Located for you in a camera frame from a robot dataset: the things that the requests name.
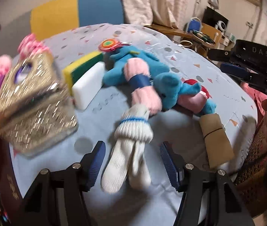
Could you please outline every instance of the brown cardboard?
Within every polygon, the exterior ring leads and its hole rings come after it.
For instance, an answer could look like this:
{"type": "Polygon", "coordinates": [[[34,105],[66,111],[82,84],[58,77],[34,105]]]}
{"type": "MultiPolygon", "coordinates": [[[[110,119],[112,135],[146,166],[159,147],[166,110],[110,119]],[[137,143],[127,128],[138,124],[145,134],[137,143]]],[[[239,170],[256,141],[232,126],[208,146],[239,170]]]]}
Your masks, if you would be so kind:
{"type": "Polygon", "coordinates": [[[208,154],[210,169],[234,158],[232,146],[218,114],[203,115],[199,119],[208,154]]]}

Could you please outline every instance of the screw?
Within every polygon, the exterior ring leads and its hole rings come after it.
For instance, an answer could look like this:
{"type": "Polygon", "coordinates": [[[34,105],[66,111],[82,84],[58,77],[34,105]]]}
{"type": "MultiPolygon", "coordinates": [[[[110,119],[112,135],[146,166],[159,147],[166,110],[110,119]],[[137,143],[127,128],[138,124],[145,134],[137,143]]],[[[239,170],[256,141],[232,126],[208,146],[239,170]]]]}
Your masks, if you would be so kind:
{"type": "Polygon", "coordinates": [[[218,170],[218,174],[221,175],[221,176],[224,176],[226,174],[226,172],[222,169],[219,169],[218,170]]]}
{"type": "Polygon", "coordinates": [[[42,169],[41,171],[40,171],[40,173],[42,174],[42,175],[45,175],[45,174],[47,174],[48,173],[48,169],[47,168],[44,168],[44,169],[42,169]]]}
{"type": "Polygon", "coordinates": [[[185,168],[189,169],[189,170],[192,170],[194,168],[194,166],[191,164],[191,163],[187,163],[185,165],[185,168]]]}
{"type": "Polygon", "coordinates": [[[80,163],[76,162],[72,165],[72,168],[79,169],[81,167],[80,163]]]}

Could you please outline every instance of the black rubber band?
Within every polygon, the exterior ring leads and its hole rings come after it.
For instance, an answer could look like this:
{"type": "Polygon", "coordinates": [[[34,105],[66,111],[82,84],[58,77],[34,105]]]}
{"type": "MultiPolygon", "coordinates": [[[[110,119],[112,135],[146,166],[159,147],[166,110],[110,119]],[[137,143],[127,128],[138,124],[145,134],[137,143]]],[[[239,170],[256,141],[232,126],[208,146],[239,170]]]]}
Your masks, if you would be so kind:
{"type": "Polygon", "coordinates": [[[221,127],[221,128],[218,128],[218,129],[216,129],[216,130],[214,130],[214,131],[212,131],[212,132],[210,132],[210,133],[208,133],[206,136],[204,136],[204,139],[205,139],[209,134],[211,134],[211,133],[213,133],[213,132],[215,132],[215,131],[217,131],[217,130],[220,130],[220,129],[222,129],[222,127],[221,127]]]}

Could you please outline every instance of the white patterned tablecloth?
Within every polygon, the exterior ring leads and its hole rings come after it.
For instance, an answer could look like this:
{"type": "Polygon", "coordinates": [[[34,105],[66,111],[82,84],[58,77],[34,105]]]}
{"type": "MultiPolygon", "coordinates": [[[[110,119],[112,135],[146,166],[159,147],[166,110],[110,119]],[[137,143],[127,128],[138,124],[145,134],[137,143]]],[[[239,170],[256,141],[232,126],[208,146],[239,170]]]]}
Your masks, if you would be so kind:
{"type": "MultiPolygon", "coordinates": [[[[55,66],[62,70],[74,60],[97,50],[103,40],[112,37],[154,53],[175,74],[184,79],[196,79],[208,89],[217,103],[216,113],[235,153],[235,158],[221,167],[227,172],[240,168],[255,133],[256,105],[229,76],[199,54],[179,47],[159,32],[128,24],[85,26],[55,35],[44,42],[53,52],[55,66]]],[[[78,131],[34,158],[16,154],[11,146],[13,169],[22,196],[41,169],[65,169],[79,162],[98,140],[103,140],[106,143],[106,155],[98,179],[95,186],[84,193],[91,217],[99,226],[173,225],[182,194],[170,185],[159,145],[168,141],[186,162],[200,169],[209,169],[198,117],[188,111],[180,113],[171,109],[150,118],[154,138],[145,147],[145,159],[152,178],[147,190],[134,191],[127,182],[114,195],[101,190],[101,175],[111,147],[115,144],[113,133],[122,113],[130,106],[130,93],[127,85],[103,87],[84,112],[76,111],[78,131]]],[[[205,200],[202,203],[200,218],[204,217],[206,210],[205,200]]]]}

